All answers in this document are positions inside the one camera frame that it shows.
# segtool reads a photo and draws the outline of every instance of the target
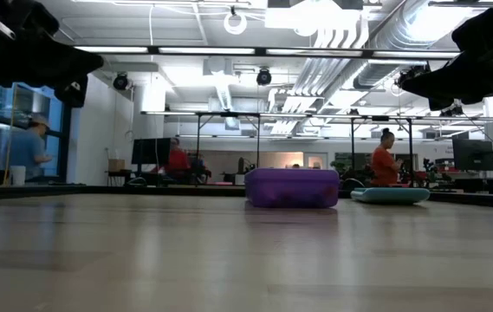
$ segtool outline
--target purple container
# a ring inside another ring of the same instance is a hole
[[[339,174],[334,170],[270,169],[248,172],[246,197],[255,207],[327,208],[339,200]]]

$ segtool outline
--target person in red shirt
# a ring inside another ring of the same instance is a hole
[[[180,148],[180,141],[177,138],[171,139],[171,151],[169,152],[169,163],[165,165],[164,169],[167,175],[185,175],[186,171],[191,166],[188,163],[188,157],[185,151]]]
[[[381,143],[372,155],[372,169],[375,173],[371,181],[373,186],[389,186],[398,183],[398,174],[402,166],[402,159],[394,161],[392,155],[388,152],[394,145],[394,133],[388,128],[383,129]]]

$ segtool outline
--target man in blue shirt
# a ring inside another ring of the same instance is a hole
[[[37,115],[30,120],[26,131],[12,133],[10,166],[25,166],[27,180],[41,176],[40,164],[52,160],[51,156],[45,154],[42,139],[48,129],[48,120]]]

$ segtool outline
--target doorway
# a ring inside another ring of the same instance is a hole
[[[308,169],[328,169],[327,153],[304,153],[304,167]]]

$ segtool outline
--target cardboard box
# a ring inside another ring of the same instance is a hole
[[[125,160],[110,159],[108,161],[107,170],[110,172],[120,172],[121,170],[125,170]]]

